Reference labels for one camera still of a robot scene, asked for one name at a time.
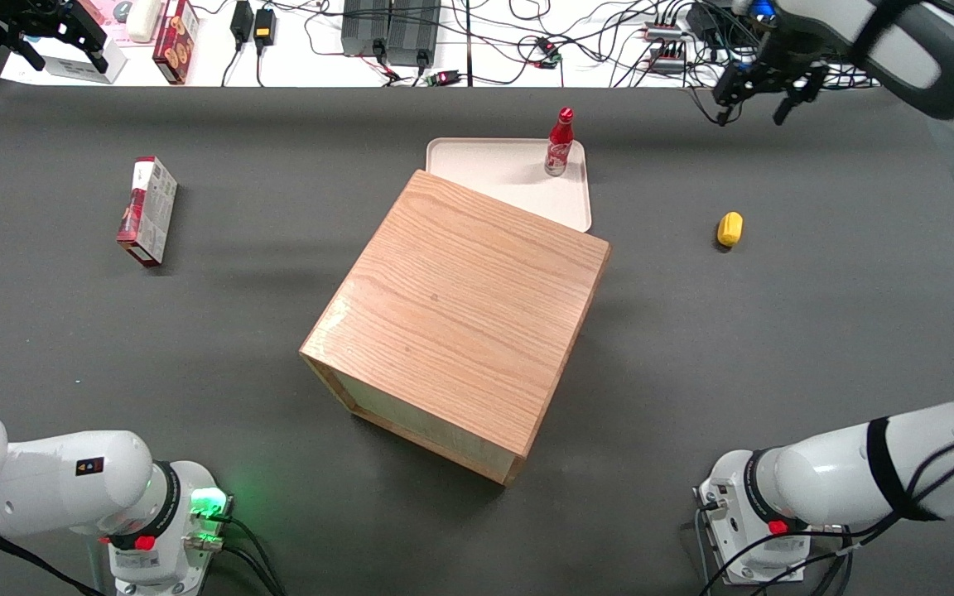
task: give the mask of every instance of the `red and white box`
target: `red and white box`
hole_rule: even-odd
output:
[[[170,84],[185,84],[197,41],[197,15],[188,0],[167,0],[152,61]]]
[[[156,267],[164,259],[171,208],[175,207],[178,184],[154,156],[135,160],[132,201],[124,210],[117,232],[117,244],[145,267]]]

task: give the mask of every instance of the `red light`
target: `red light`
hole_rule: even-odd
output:
[[[156,542],[154,536],[138,536],[135,539],[135,550],[152,550]]]
[[[768,531],[772,532],[772,536],[779,536],[790,531],[790,526],[783,520],[772,520],[768,522]]]

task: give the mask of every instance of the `wooden box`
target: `wooden box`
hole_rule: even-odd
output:
[[[509,484],[609,256],[417,172],[300,353],[352,414]]]

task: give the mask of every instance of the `gray table surface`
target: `gray table surface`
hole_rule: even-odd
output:
[[[696,594],[716,457],[954,399],[954,188],[923,120],[875,90],[775,127],[776,102],[718,128],[671,90],[0,82],[0,418],[208,465],[294,595]],[[563,104],[614,253],[500,490],[349,416],[296,348],[429,140],[541,137]],[[113,241],[148,154],[182,185],[149,272]],[[90,580],[78,536],[22,544]],[[258,592],[235,563],[206,594]],[[1,595],[65,593],[0,554]],[[954,520],[860,551],[849,594],[954,594]]]

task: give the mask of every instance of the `red bottle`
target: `red bottle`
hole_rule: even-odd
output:
[[[547,140],[547,159],[544,169],[552,176],[565,173],[569,162],[569,150],[572,148],[572,108],[564,107],[557,113],[557,124],[550,131]]]

